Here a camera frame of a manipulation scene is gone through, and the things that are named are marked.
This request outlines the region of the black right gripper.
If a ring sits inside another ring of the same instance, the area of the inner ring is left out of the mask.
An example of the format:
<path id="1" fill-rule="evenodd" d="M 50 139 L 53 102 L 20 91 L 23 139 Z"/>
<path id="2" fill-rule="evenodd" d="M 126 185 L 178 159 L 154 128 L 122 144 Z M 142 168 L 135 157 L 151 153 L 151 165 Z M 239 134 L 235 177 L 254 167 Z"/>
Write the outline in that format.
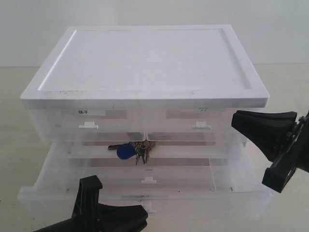
<path id="1" fill-rule="evenodd" d="M 292 141 L 288 134 L 296 125 L 296 112 L 258 113 L 238 110 L 231 126 L 252 141 L 273 162 L 266 168 L 262 184 L 281 193 L 296 169 L 309 172 L 309 114 L 298 120 Z"/>

